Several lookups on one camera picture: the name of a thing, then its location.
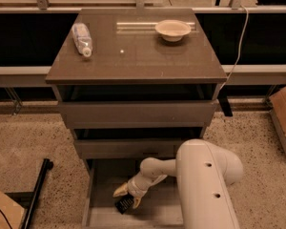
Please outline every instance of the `speckled floor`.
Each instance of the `speckled floor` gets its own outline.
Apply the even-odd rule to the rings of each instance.
[[[0,189],[32,190],[47,157],[54,168],[47,174],[31,228],[81,228],[89,176],[60,115],[33,107],[18,115],[3,114],[2,109]],[[225,117],[217,112],[204,138],[234,151],[243,162],[244,178],[228,188],[240,228],[286,229],[286,157],[269,113],[247,110]]]

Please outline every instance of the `drawer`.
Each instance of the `drawer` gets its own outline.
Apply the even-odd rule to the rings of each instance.
[[[59,103],[69,129],[210,125],[217,101]]]
[[[117,130],[85,130],[74,141],[79,157],[138,158],[175,157],[186,140],[202,137],[203,128],[149,128]]]
[[[140,159],[92,161],[91,181],[86,197],[83,228],[183,228],[176,180],[168,177],[151,187],[140,206],[121,215],[114,206],[113,191],[134,176]]]

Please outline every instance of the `bottle cap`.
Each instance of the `bottle cap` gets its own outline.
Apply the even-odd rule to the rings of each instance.
[[[83,49],[83,55],[85,56],[85,57],[90,57],[91,55],[92,55],[92,50],[90,49],[90,48],[84,48]]]

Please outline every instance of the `plastic bottle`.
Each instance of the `plastic bottle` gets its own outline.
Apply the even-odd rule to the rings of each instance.
[[[85,57],[92,55],[92,38],[84,23],[75,23],[72,28],[72,37],[78,52]]]

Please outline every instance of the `cabinet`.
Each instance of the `cabinet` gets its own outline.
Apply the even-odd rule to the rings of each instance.
[[[192,32],[179,42],[166,42],[154,30],[165,19],[185,21]],[[125,218],[112,206],[113,185],[133,176],[142,158],[172,158],[185,140],[203,137],[226,74],[190,9],[91,9],[82,10],[77,21],[90,29],[92,57],[79,55],[69,34],[46,81],[91,174],[84,228],[108,227],[108,216],[115,218],[112,226],[125,228]],[[167,191],[177,210],[167,222],[182,226],[177,195],[170,186],[161,189],[159,210],[168,215]],[[142,219],[128,222],[154,228],[153,216]]]

